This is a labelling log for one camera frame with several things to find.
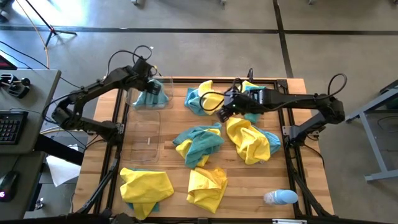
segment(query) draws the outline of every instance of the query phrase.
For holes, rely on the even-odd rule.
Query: white paper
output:
[[[77,144],[69,145],[68,147],[78,151]],[[52,181],[56,187],[79,176],[80,166],[76,164],[72,164],[55,156],[47,156],[46,160],[50,168]]]

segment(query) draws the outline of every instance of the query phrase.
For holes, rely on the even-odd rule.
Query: gray desk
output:
[[[59,81],[61,73],[58,70],[17,70],[5,71],[0,73],[11,73],[17,78],[29,78],[32,88],[24,99],[9,95],[3,89],[0,90],[0,110],[9,110],[13,107],[20,107],[28,110],[41,112],[44,106],[51,100],[55,87]],[[2,150],[12,149],[15,152],[32,150],[43,120],[39,114],[29,112],[26,130],[21,136],[20,143],[16,146],[1,146],[0,149],[0,175],[3,176],[10,171],[17,159],[16,155],[4,155]],[[30,152],[20,155],[14,170],[20,173],[17,193],[11,202],[0,203],[0,220],[21,219],[29,206],[37,183],[39,181],[40,168],[45,157],[44,152]]]

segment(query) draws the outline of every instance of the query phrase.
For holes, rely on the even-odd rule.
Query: desk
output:
[[[288,79],[287,83],[290,93],[306,93],[304,80]],[[271,190],[289,189],[284,150],[280,149],[265,164],[247,166],[237,155],[235,145],[227,137],[225,124],[223,124],[223,129],[221,130],[225,143],[219,152],[210,156],[205,166],[206,169],[220,166],[227,173],[228,186],[217,212],[212,214],[186,201],[190,169],[184,166],[184,160],[174,150],[175,147],[172,144],[172,140],[182,131],[192,126],[210,125],[218,121],[215,114],[213,116],[197,116],[184,107],[183,102],[187,88],[197,88],[197,86],[198,83],[189,83],[188,81],[186,83],[175,82],[171,108],[157,111],[160,114],[161,120],[160,138],[158,140],[159,159],[157,162],[143,163],[131,160],[131,153],[134,152],[134,155],[138,154],[140,146],[137,141],[129,141],[137,140],[139,135],[136,131],[129,128],[126,130],[119,170],[122,167],[164,170],[167,172],[174,187],[175,193],[171,197],[161,201],[160,212],[152,212],[150,217],[293,218],[294,213],[291,205],[268,206],[264,204],[262,199],[263,195]],[[213,84],[215,90],[221,91],[225,91],[230,86],[231,84]],[[110,91],[99,98],[94,116],[95,120],[111,120],[116,93],[117,91]],[[123,107],[124,104],[122,102],[121,109],[119,110],[119,121],[121,120]],[[311,112],[309,110],[294,110],[296,124],[302,124],[310,117]],[[277,112],[262,115],[256,126],[278,135],[279,138],[282,137]],[[307,140],[306,143],[319,150],[317,142]],[[99,143],[85,152],[73,198],[73,204],[76,209],[83,206],[98,185],[105,147],[105,143]],[[323,205],[324,209],[333,213],[322,160],[314,152],[304,147],[301,149],[301,152],[308,188]],[[125,212],[128,215],[134,216],[134,212],[121,200],[119,191],[121,184],[121,179],[118,176],[112,212],[113,214]],[[108,191],[109,188],[105,188],[101,202],[101,211],[105,208]],[[303,210],[302,197],[299,200],[300,208]]]
[[[29,78],[32,83],[30,92],[23,99],[11,96],[1,89],[0,110],[9,110],[10,108],[18,107],[38,112],[41,112],[44,106],[51,100],[61,76],[58,70],[0,70],[0,73],[11,73],[19,79],[24,77]],[[15,154],[33,150],[42,124],[43,119],[41,115],[29,112],[25,130],[22,133],[19,144],[15,146],[1,146],[0,176],[10,171],[17,159],[17,155]],[[3,150],[8,150],[9,155],[4,155]],[[11,202],[0,203],[0,220],[14,220],[24,217],[39,182],[39,172],[44,156],[44,152],[28,152],[20,155],[14,169],[20,173],[17,193]]]

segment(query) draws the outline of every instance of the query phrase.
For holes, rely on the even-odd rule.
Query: concrete floor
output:
[[[277,29],[272,0],[228,0],[225,9],[217,0],[147,0],[143,8],[128,0],[117,4],[111,0],[32,2],[50,23],[59,26]],[[318,0],[316,5],[309,6],[306,0],[279,0],[279,6],[285,29],[398,30],[398,9],[391,2]],[[4,25],[29,26],[16,2],[7,10],[11,20]],[[42,24],[32,11],[28,13],[36,24]],[[35,32],[1,31],[0,39],[45,61]],[[345,104],[346,114],[373,99],[382,87],[398,77],[398,35],[286,35],[286,41],[294,77],[305,79],[309,93],[324,93],[332,75],[347,74],[347,87],[337,96]],[[154,47],[150,62],[167,76],[242,77],[252,67],[255,77],[286,77],[278,34],[80,32],[76,37],[61,34],[50,42],[50,67],[61,70],[62,76],[71,82],[86,85],[104,75],[113,52],[133,50],[141,44]],[[0,48],[33,68],[41,68],[4,46]],[[112,67],[130,63],[129,56],[118,55]],[[60,82],[55,96],[72,89]],[[85,116],[93,116],[95,103],[88,105]],[[398,178],[365,183],[363,175],[379,172],[379,168],[359,122],[328,125],[320,137],[320,148],[337,215],[397,223]],[[396,154],[392,152],[391,157],[397,158]],[[67,212],[70,195],[62,195],[67,194],[69,187],[48,186],[44,197],[57,194],[59,200],[49,202],[51,212],[33,217]]]

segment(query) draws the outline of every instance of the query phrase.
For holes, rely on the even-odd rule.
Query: metal stand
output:
[[[52,37],[53,35],[58,35],[58,33],[60,33],[60,34],[77,35],[77,33],[75,33],[75,32],[69,32],[69,31],[63,31],[63,30],[55,30],[54,27],[52,27],[50,24],[48,24],[48,23],[44,20],[44,18],[39,14],[39,12],[37,12],[37,10],[35,9],[35,7],[33,7],[33,5],[32,5],[28,0],[26,0],[26,2],[27,2],[28,5],[36,12],[36,14],[40,17],[40,19],[44,22],[44,24],[45,24],[45,25],[49,28],[49,30],[50,30],[50,34],[49,34],[49,36],[47,37],[47,40],[46,40],[46,42],[45,42],[45,47],[48,46],[51,37]]]
[[[63,144],[54,141],[42,134],[37,137],[35,151],[46,152],[52,156],[60,159],[65,159],[68,162],[81,166],[83,162],[83,153],[64,146]]]
[[[377,163],[379,164],[380,173],[365,175],[365,180],[367,182],[372,180],[381,180],[387,179],[391,177],[398,177],[398,169],[396,170],[388,170],[386,164],[384,163],[384,159],[382,158],[380,148],[377,145],[376,137],[372,132],[371,126],[368,122],[368,115],[374,113],[388,113],[391,112],[390,110],[376,110],[381,106],[385,105],[386,103],[398,98],[398,89],[395,87],[394,84],[391,89],[381,90],[382,95],[377,97],[376,99],[370,101],[368,104],[364,105],[363,107],[359,108],[358,110],[354,111],[350,115],[346,116],[346,123],[352,122],[352,120],[356,118],[360,118],[363,124],[363,127],[366,131],[366,135],[368,136],[369,142],[371,143],[373,153],[376,156]]]

